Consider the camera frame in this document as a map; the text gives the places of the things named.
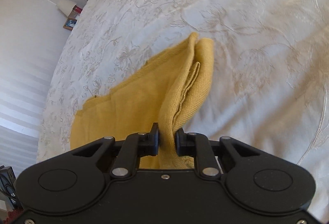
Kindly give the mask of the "mustard yellow knit sweater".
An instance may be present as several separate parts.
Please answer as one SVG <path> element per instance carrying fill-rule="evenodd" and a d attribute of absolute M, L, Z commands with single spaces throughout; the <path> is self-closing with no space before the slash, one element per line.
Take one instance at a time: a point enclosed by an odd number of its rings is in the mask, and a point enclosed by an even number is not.
<path fill-rule="evenodd" d="M 174 134 L 206 100 L 213 71 L 214 42 L 190 34 L 178 45 L 150 58 L 107 95 L 88 99 L 75 114 L 71 148 L 105 136 L 124 140 L 130 134 L 148 132 L 157 123 L 159 153 L 143 157 L 142 168 L 192 168 L 192 158 L 177 156 Z"/>

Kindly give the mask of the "white floral embroidered bedspread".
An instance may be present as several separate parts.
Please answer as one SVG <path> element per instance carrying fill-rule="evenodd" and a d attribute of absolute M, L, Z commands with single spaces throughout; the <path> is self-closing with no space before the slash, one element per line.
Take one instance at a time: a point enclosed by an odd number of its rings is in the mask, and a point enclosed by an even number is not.
<path fill-rule="evenodd" d="M 190 33 L 214 41 L 210 94 L 185 129 L 297 163 L 328 221 L 328 0 L 89 0 L 55 68 L 37 160 L 69 150 L 74 114 Z"/>

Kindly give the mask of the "black device with display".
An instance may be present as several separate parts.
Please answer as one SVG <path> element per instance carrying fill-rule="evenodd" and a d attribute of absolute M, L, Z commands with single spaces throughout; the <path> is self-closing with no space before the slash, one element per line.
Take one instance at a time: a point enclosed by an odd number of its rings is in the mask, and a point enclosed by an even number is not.
<path fill-rule="evenodd" d="M 4 200 L 11 209 L 20 210 L 22 205 L 15 189 L 16 176 L 11 166 L 1 166 L 1 200 Z"/>

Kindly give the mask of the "small framed picture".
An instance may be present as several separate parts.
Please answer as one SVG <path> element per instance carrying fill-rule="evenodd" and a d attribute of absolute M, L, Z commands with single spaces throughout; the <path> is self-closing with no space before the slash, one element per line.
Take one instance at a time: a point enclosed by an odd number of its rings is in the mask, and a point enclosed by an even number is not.
<path fill-rule="evenodd" d="M 75 18 L 67 18 L 65 24 L 63 25 L 63 28 L 67 29 L 67 30 L 73 30 L 76 23 L 77 23 L 77 20 Z"/>

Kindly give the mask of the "red topped box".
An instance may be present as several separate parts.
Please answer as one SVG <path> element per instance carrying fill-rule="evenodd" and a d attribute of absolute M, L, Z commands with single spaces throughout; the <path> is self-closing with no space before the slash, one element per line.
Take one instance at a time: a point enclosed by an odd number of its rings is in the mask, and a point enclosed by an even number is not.
<path fill-rule="evenodd" d="M 71 11 L 70 17 L 74 19 L 78 19 L 81 15 L 81 12 L 82 12 L 82 8 L 78 6 L 74 6 L 73 10 Z"/>

